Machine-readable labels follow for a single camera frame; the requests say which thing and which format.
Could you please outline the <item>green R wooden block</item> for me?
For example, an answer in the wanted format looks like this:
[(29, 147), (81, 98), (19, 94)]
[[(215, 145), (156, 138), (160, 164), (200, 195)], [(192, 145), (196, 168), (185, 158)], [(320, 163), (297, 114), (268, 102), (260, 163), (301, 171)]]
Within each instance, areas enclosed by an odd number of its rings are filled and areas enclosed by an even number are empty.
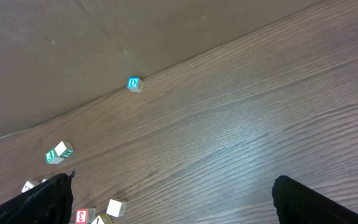
[(58, 157), (68, 158), (73, 154), (74, 149), (69, 142), (61, 141), (55, 147), (55, 152), (57, 153)]

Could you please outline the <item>tan picture block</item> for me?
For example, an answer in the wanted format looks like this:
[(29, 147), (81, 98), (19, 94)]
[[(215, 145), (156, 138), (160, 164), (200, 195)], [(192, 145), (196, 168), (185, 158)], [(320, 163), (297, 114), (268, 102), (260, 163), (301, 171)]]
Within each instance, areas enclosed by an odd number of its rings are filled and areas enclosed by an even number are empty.
[(39, 183), (38, 181), (36, 181), (36, 180), (28, 180), (28, 181), (24, 184), (24, 186), (23, 186), (21, 192), (24, 193), (24, 192), (26, 192), (26, 191), (28, 191), (28, 190), (34, 188), (35, 186), (37, 186), (37, 185), (39, 185), (39, 184), (40, 184), (40, 183)]

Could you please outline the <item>green J wooden block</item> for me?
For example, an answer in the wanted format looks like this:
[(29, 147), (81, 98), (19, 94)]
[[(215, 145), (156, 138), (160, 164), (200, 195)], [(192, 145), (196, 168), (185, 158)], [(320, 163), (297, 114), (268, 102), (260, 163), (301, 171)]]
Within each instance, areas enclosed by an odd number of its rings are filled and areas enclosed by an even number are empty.
[(57, 153), (56, 153), (55, 149), (53, 148), (50, 151), (45, 153), (45, 160), (46, 160), (46, 163), (48, 163), (48, 164), (59, 164), (64, 160), (64, 158), (57, 156)]

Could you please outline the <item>white green grid block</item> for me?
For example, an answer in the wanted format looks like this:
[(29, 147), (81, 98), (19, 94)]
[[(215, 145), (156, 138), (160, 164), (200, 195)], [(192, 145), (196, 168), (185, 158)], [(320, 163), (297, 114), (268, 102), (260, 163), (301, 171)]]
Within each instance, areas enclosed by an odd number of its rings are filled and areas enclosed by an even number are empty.
[(110, 199), (106, 213), (113, 217), (122, 217), (125, 214), (126, 208), (126, 201)]

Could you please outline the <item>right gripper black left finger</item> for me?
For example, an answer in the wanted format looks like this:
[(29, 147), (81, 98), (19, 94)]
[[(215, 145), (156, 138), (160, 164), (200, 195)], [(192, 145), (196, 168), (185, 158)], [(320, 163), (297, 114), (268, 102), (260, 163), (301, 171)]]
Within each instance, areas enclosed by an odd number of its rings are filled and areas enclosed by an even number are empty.
[(71, 174), (60, 173), (0, 205), (0, 224), (68, 224), (73, 192)]

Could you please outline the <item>white pencil picture block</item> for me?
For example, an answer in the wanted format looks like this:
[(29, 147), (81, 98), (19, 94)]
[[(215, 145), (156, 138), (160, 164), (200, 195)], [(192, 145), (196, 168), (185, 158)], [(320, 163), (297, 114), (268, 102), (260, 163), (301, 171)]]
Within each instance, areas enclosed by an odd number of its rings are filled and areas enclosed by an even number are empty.
[(114, 224), (113, 219), (108, 214), (98, 215), (91, 224)]

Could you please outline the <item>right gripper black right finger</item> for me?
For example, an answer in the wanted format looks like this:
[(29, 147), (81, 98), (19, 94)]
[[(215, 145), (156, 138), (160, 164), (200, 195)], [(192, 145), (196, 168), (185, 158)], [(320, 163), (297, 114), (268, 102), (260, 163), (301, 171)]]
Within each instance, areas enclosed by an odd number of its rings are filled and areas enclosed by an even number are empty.
[(281, 175), (272, 187), (280, 224), (358, 224), (358, 213)]

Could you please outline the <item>blue letter block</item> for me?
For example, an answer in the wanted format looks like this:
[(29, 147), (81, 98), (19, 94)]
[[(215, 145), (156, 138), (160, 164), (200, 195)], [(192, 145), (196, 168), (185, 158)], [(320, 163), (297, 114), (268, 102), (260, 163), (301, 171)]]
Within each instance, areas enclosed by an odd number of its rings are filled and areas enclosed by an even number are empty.
[(131, 92), (141, 92), (143, 88), (143, 81), (139, 77), (129, 77), (127, 82), (127, 88)]

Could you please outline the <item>red number three block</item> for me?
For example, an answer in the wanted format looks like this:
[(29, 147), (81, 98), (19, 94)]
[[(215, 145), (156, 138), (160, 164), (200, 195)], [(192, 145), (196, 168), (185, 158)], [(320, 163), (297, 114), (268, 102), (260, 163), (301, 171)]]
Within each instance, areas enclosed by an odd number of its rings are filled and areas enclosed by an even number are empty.
[(76, 224), (90, 224), (96, 218), (95, 208), (82, 208), (76, 211), (75, 223)]

